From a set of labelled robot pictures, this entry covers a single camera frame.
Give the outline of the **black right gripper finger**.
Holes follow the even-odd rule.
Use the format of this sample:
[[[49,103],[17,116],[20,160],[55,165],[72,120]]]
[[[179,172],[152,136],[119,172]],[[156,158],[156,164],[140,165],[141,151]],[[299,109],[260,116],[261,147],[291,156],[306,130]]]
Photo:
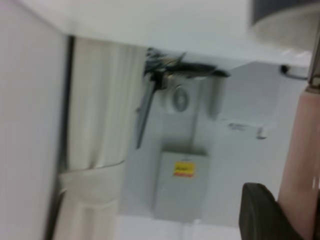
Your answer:
[[[263,184],[245,183],[238,225],[243,240],[311,240],[312,184],[282,184],[276,200]]]

